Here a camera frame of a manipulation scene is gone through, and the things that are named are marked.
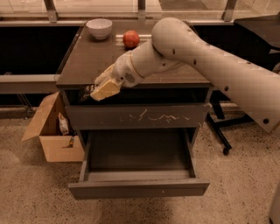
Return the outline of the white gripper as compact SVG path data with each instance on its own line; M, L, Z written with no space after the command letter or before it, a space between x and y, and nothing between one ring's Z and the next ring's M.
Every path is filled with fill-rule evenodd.
M126 52L115 61L114 65L109 66L94 80L94 90L90 96L99 102L117 95L122 85L133 88L143 79L133 67L131 52Z

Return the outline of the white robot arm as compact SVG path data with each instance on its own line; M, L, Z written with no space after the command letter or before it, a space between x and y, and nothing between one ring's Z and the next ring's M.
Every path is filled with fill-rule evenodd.
M202 74L263 129L279 134L280 75L209 45L173 17L159 20L150 41L124 53L99 75L91 97L101 101L181 63Z

